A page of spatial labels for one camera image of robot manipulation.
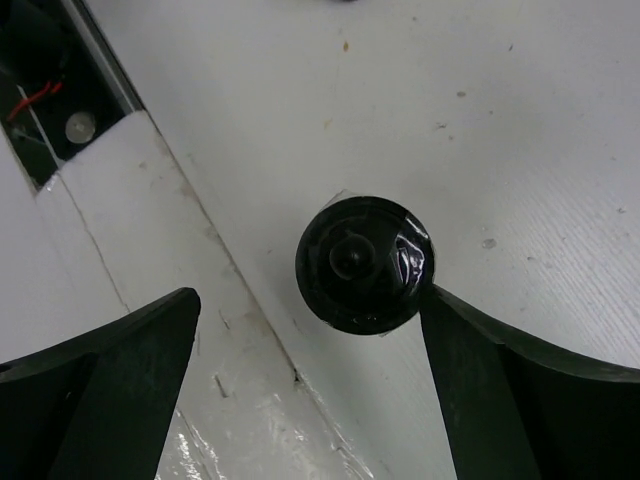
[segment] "red wire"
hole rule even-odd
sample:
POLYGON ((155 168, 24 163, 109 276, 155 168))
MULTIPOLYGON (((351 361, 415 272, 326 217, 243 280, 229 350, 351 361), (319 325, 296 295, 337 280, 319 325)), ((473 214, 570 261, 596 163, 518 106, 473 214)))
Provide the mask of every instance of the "red wire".
POLYGON ((41 100, 47 93, 50 93, 51 95, 58 93, 61 88, 62 88, 62 82, 57 82, 53 86, 51 85, 50 81, 47 82, 40 91, 34 93, 30 97, 23 98, 22 100, 20 100, 20 102, 18 102, 18 104, 13 108, 13 110, 11 110, 11 113, 7 116, 7 121, 8 122, 13 121, 13 119, 16 118, 16 116, 22 110, 29 107, 30 105, 33 105, 37 101, 41 100))

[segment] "dirt speck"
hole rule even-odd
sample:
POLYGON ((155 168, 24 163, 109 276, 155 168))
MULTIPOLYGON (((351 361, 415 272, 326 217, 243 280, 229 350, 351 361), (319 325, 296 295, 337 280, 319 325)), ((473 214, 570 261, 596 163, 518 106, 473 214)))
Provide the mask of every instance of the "dirt speck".
POLYGON ((245 322, 246 325, 251 326, 251 328, 257 332, 261 338, 272 337, 274 335, 271 325, 269 325, 267 320, 264 318, 264 314, 258 306, 255 298, 251 298, 250 308, 242 315, 242 321, 245 322))
POLYGON ((220 238, 220 235, 218 235, 218 232, 216 231, 213 225, 209 225, 207 228, 204 229, 204 236, 207 237, 216 245, 223 245, 222 238, 220 238))
POLYGON ((492 248, 496 248, 498 242, 496 242, 495 238, 487 238, 482 242, 482 248, 485 250, 491 250, 492 248))
POLYGON ((191 184, 186 180, 182 182, 182 186, 180 187, 179 192, 184 198, 188 198, 190 200, 193 200, 194 202, 198 201, 196 192, 193 190, 191 184))
POLYGON ((171 155, 171 150, 169 150, 169 146, 167 145, 167 142, 164 141, 164 138, 162 138, 162 136, 159 133, 155 135, 154 140, 155 140, 156 147, 158 147, 158 150, 160 150, 160 153, 162 153, 163 156, 173 158, 173 156, 171 155))

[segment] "white painted floor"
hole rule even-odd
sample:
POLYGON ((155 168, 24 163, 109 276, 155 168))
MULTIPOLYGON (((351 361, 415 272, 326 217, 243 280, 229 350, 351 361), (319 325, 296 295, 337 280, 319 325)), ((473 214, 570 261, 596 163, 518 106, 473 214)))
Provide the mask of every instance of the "white painted floor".
POLYGON ((0 362, 194 287, 202 313, 156 479, 370 478, 296 380, 146 113, 37 196, 5 138, 0 171, 0 362))
POLYGON ((88 4, 287 353, 376 478, 454 472, 418 323, 350 337, 297 292, 298 239, 342 189, 411 209, 443 287, 640 366, 637 1, 88 4))

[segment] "white panel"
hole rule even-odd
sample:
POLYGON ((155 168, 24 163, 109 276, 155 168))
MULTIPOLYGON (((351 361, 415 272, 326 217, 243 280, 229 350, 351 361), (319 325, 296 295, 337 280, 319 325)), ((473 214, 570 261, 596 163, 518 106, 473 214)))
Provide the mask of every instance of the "white panel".
POLYGON ((348 337, 297 293, 298 238, 343 188, 422 219, 465 300, 640 365, 637 1, 88 3, 376 475, 453 470, 418 324, 348 337))
POLYGON ((126 314, 60 183, 37 198, 0 134, 0 363, 126 314))
POLYGON ((295 381, 287 356, 145 113, 120 121, 61 176, 128 307, 187 286, 202 300, 159 478, 367 477, 295 381))

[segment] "scuff mark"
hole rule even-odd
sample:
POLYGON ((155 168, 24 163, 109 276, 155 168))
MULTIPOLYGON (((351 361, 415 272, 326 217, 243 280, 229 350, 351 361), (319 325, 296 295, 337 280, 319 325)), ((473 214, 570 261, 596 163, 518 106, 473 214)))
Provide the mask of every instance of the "scuff mark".
POLYGON ((218 315, 220 316, 220 319, 222 320, 222 323, 224 323, 224 326, 226 327, 226 329, 231 330, 231 327, 229 326, 229 322, 227 322, 227 319, 224 318, 224 315, 222 315, 221 309, 218 309, 218 315))
POLYGON ((213 225, 209 225, 207 228, 204 229, 204 236, 207 237, 216 245, 220 245, 220 246, 223 245, 222 238, 218 234, 216 227, 214 227, 213 225))
POLYGON ((233 278, 236 275, 238 275, 238 267, 236 267, 233 263, 230 263, 222 270, 222 276, 224 278, 233 278))
POLYGON ((296 327, 296 330, 302 333, 302 330, 300 330, 300 327, 298 326, 298 322, 296 322, 296 319, 292 317, 291 321, 293 322, 293 326, 296 327))
POLYGON ((156 134, 154 136, 154 141, 155 141, 156 147, 158 147, 158 150, 160 151, 160 153, 164 157, 168 157, 171 160, 173 160, 173 155, 171 154, 171 150, 169 149, 169 145, 167 145, 167 142, 164 140, 164 138, 162 137, 162 135, 160 135, 160 133, 158 131, 156 131, 156 134))
POLYGON ((492 248, 495 248, 498 245, 498 242, 496 242, 495 238, 487 238, 485 241, 482 242, 482 248, 484 248, 485 250, 491 250, 492 248))
POLYGON ((220 381, 220 377, 218 376, 218 374, 216 373, 213 378, 216 381, 216 385, 218 386, 218 390, 220 391, 220 396, 222 398, 229 398, 229 394, 227 393, 227 391, 222 386, 222 382, 220 381))
POLYGON ((264 313, 260 309, 255 299, 253 299, 251 310, 242 315, 242 318, 251 325, 262 338, 270 337, 274 335, 273 329, 269 322, 266 321, 264 313))
POLYGON ((388 473, 389 475, 393 475, 393 474, 391 473, 391 469, 389 468, 389 465, 387 465, 386 463, 384 463, 382 460, 380 460, 380 464, 382 465, 382 468, 384 468, 384 469, 387 471, 387 473, 388 473))
POLYGON ((365 478, 373 480, 374 477, 371 470, 369 470, 359 458, 354 456, 344 443, 342 445, 338 445, 335 452, 342 457, 343 464, 350 476, 359 480, 365 480, 365 478))
POLYGON ((191 184, 189 183, 189 181, 187 179, 185 179, 182 182, 182 185, 180 186, 180 189, 178 190, 178 192, 184 198, 188 198, 189 200, 193 200, 196 203, 200 202, 200 200, 198 199, 198 196, 196 195, 195 190, 193 189, 193 187, 191 186, 191 184))

